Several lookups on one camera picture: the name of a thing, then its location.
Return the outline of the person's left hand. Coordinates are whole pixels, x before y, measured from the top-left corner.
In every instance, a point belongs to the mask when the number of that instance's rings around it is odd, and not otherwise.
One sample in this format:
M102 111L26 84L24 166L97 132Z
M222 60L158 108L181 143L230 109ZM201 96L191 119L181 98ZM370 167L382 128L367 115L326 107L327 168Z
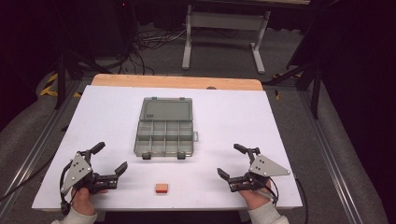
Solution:
M96 214L91 202L91 194L88 189L72 189L72 202L70 214L75 213L85 217L93 217Z

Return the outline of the yellow black floor tape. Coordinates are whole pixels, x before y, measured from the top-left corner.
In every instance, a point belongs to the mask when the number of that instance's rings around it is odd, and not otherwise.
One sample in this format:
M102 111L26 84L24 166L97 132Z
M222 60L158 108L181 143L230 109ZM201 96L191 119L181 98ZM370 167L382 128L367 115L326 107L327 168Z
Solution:
M53 73L52 75L49 76L46 84L40 91L39 95L44 96L58 96L58 90L60 89L59 87L55 87L55 85L58 83L58 74Z

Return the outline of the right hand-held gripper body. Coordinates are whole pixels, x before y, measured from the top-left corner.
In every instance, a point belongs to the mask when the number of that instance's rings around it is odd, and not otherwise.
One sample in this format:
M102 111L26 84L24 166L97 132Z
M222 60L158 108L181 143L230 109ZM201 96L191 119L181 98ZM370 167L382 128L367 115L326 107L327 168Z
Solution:
M258 190L266 187L272 176L289 175L290 170L263 156L258 147L249 148L249 167L243 176L230 177L228 185L231 192Z

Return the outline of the black tripod stand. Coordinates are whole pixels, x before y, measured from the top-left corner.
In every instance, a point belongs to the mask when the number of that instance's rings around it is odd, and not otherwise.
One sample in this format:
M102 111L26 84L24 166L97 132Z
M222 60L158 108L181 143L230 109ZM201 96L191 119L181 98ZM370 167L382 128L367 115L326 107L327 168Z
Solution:
M306 91L310 84L313 84L312 96L310 102L310 111L315 119L318 119L318 98L321 83L320 66L323 61L323 52L318 49L310 58L301 66L291 69L279 77L273 77L269 81L264 81L262 85L275 86L290 77L300 74L300 78L295 83L294 87L297 91Z

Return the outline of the clear grey compartment box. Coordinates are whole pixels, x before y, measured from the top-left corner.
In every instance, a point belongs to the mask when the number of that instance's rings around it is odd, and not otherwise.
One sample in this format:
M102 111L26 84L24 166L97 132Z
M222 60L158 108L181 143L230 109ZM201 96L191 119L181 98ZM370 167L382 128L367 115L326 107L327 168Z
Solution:
M146 97L143 100L134 142L136 157L185 160L193 155L196 141L191 98Z

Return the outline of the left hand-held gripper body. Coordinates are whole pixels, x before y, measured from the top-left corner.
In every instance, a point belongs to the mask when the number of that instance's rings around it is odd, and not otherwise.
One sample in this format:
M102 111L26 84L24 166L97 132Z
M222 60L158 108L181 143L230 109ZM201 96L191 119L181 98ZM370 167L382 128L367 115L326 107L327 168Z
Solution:
M102 190L115 189L118 186L118 174L99 175L93 171L91 155L89 150L78 151L75 158L64 167L60 185L62 195L65 195L70 189L85 188L90 194L96 194Z

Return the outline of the white metal stand frame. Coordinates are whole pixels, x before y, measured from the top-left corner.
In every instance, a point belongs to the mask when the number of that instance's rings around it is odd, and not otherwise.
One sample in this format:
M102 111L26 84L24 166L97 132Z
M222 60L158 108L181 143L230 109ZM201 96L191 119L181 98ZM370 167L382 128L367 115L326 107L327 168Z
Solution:
M270 19L271 12L263 15L232 15L225 13L197 12L192 5L188 5L186 16L186 41L182 60L182 69L189 70L191 62L191 29L212 28L257 31L257 40L249 44L256 68L259 74L265 73L260 47Z

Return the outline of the person's right hand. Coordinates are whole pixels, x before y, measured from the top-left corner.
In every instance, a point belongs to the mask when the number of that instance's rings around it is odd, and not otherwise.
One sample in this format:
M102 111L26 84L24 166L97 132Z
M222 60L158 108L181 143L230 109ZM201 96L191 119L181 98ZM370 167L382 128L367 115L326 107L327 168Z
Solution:
M247 208L249 210L254 210L261 207L264 204L271 202L271 199L267 197L270 194L268 188L271 187L269 182L266 183L266 188L252 190L240 190L239 194L245 200Z

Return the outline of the white table mat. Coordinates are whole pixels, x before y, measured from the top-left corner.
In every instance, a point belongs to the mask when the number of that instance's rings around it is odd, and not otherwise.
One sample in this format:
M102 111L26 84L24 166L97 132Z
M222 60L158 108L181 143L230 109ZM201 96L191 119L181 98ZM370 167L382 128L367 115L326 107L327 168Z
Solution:
M193 155L185 160L134 154L134 141L146 97L192 99L193 127L198 133ZM231 192L217 169L231 176L243 175L248 157L234 144L258 147L267 158L285 168L290 162L265 91L221 91L89 86L78 103L33 207L44 211L60 208L59 182L66 164L79 150L99 142L106 146L92 157L92 169L101 175L128 162L117 189L96 195L95 207L105 211L237 210L244 200ZM159 183L167 193L156 193Z

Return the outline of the aluminium floor rail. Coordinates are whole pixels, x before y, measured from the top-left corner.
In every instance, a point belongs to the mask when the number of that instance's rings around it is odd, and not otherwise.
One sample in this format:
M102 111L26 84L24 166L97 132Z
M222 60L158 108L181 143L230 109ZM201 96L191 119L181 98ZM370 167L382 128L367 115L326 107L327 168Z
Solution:
M322 130L320 122L318 119L315 119L314 115L312 114L309 95L304 91L299 91L298 95L318 139L321 154L331 176L332 183L335 187L338 198L344 207L349 224L363 224L361 215L351 196L349 187L347 186L335 157L332 154L332 149L327 141L325 133Z
M48 141L52 136L55 126L67 108L70 100L73 98L74 92L78 89L79 85L79 80L70 82L69 87L61 97L61 102L52 110L48 121L29 150L29 153L23 157L23 163L21 164L21 167L18 169L7 189L8 196L0 202L0 224L3 224L13 204L18 199L24 182L32 175L39 158L41 157L46 145L48 144Z

